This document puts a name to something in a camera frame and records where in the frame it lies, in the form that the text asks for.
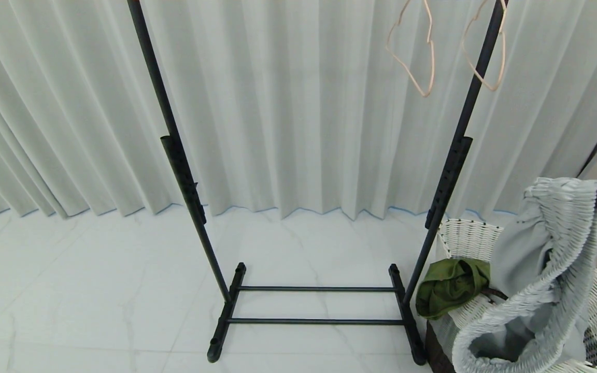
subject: olive green garment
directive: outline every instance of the olive green garment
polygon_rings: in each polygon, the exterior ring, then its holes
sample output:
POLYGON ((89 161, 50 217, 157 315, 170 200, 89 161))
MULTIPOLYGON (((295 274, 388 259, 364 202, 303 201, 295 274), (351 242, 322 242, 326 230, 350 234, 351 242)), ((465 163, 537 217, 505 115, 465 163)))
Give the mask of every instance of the olive green garment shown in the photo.
POLYGON ((444 259, 430 265, 416 293, 416 311, 436 320, 474 299, 490 285, 490 264, 476 259, 444 259))

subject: white marble floor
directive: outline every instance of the white marble floor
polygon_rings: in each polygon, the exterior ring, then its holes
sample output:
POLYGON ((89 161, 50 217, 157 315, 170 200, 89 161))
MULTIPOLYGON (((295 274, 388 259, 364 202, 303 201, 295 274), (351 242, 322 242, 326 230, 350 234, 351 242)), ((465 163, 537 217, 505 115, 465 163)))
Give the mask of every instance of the white marble floor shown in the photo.
MULTIPOLYGON (((389 210, 351 221, 340 211, 233 208, 209 217, 229 283, 390 286, 408 281, 424 215, 389 210)), ((222 309, 187 210, 152 216, 86 212, 61 220, 0 214, 0 371, 20 373, 423 372, 399 326, 234 325, 206 361, 222 309)), ((392 293, 242 293, 238 317, 396 318, 392 293)))

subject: woven basket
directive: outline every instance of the woven basket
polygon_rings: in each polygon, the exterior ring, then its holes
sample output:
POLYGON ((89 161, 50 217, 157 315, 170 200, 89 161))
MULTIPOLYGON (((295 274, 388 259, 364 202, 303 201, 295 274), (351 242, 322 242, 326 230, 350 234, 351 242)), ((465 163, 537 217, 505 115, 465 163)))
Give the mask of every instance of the woven basket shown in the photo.
MULTIPOLYGON (((437 260, 450 257, 470 257, 490 261, 496 240, 504 229, 490 224, 475 222, 474 220, 449 219, 441 223, 436 237, 437 260)), ((467 323, 478 319, 486 309, 495 307, 488 297, 479 295, 463 307, 448 313, 457 328, 462 329, 467 323)), ((550 373, 597 372, 597 270, 594 284, 589 297, 589 328, 585 345, 587 346, 587 362, 567 361, 552 366, 550 373)), ((435 373, 453 372, 450 361, 444 353, 431 326, 428 328, 426 347, 430 359, 430 366, 435 373)))

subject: curtain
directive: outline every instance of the curtain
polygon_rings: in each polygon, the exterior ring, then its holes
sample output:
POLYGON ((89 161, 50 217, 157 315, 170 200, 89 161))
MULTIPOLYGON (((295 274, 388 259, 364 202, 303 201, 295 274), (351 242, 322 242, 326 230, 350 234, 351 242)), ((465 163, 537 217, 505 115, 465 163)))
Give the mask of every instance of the curtain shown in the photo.
MULTIPOLYGON (((478 3, 430 2, 427 98, 384 50, 403 3, 142 2, 214 213, 429 208, 471 82, 459 44, 478 3)), ((474 63, 491 9, 466 39, 474 63)), ((415 0, 391 42, 423 87, 428 26, 415 0)), ((535 177, 576 176, 597 144, 597 2, 511 1, 505 31, 504 81, 479 95, 451 215, 516 210, 535 177)), ((164 134, 124 2, 0 2, 0 210, 128 214, 182 203, 164 134)))

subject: black metal garment rack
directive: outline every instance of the black metal garment rack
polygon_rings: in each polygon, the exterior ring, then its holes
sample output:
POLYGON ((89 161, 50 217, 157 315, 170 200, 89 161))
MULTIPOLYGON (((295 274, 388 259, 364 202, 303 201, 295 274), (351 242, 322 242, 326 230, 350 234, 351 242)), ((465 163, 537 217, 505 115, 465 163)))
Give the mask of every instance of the black metal garment rack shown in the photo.
MULTIPOLYGON (((248 286, 243 285, 244 275, 246 274, 246 265, 239 263, 234 271, 234 279, 230 284, 229 288, 223 278, 218 265, 218 260, 214 253, 211 242, 209 241, 208 234, 206 233, 206 214, 204 213, 204 207, 200 202, 200 198, 197 195, 197 183, 192 178, 190 172, 190 165, 188 158, 184 151, 183 144, 179 136, 178 129, 176 127, 176 121, 170 106, 167 92, 163 84, 163 78, 158 67, 155 54, 153 52, 153 46, 151 44, 151 38, 149 37, 149 31, 144 20, 144 14, 142 7, 140 6, 139 0, 128 0, 128 7, 130 8, 133 23, 135 24, 135 31, 137 32, 137 38, 139 38, 139 44, 144 54, 147 68, 149 69, 149 75, 153 83, 156 96, 158 97, 159 104, 163 113, 163 118, 167 130, 168 136, 161 137, 163 147, 169 159, 172 170, 175 174, 178 186, 183 194, 184 201, 190 212, 192 222, 197 229, 197 233, 202 242, 204 252, 211 265, 218 287, 222 293, 224 305, 218 324, 214 332, 213 338, 209 342, 209 348, 207 352, 207 358, 211 363, 215 363, 220 358, 222 353, 223 343, 227 336, 228 328, 231 324, 328 324, 328 325, 399 325, 404 326, 407 333, 407 339, 411 348, 411 354, 414 362, 419 365, 424 365, 427 361, 427 354, 423 347, 421 336, 416 326, 416 321, 411 313, 409 301, 411 300, 414 290, 418 284, 419 278, 425 262, 427 260, 430 248, 432 247, 436 232, 438 230, 441 219, 446 212, 446 206, 448 206, 448 200, 455 189, 464 160, 471 147, 472 138, 465 137, 464 132, 471 118, 478 92, 481 88, 481 82, 474 77, 472 78, 469 92, 467 92, 466 99, 464 101, 464 107, 462 108, 462 114, 458 121, 455 135, 448 150, 448 156, 444 165, 441 178, 438 183, 436 192, 434 193, 432 206, 427 214, 427 221, 425 227, 428 229, 427 236, 422 245, 419 259, 416 262, 416 266, 412 273, 409 284, 405 290, 402 279, 400 278, 400 270, 398 270, 395 264, 391 264, 388 272, 391 278, 391 286, 388 288, 355 288, 354 286, 248 286), (398 308, 400 309, 400 319, 395 320, 375 320, 375 319, 252 319, 252 318, 237 318, 233 317, 234 309, 236 307, 236 301, 241 291, 339 291, 339 292, 389 292, 395 293, 398 308)), ((485 76, 485 72, 490 62, 490 56, 497 40, 499 28, 502 21, 503 9, 499 2, 495 2, 495 7, 492 12, 488 31, 483 42, 483 47, 478 58, 478 64, 476 70, 481 76, 485 76)))

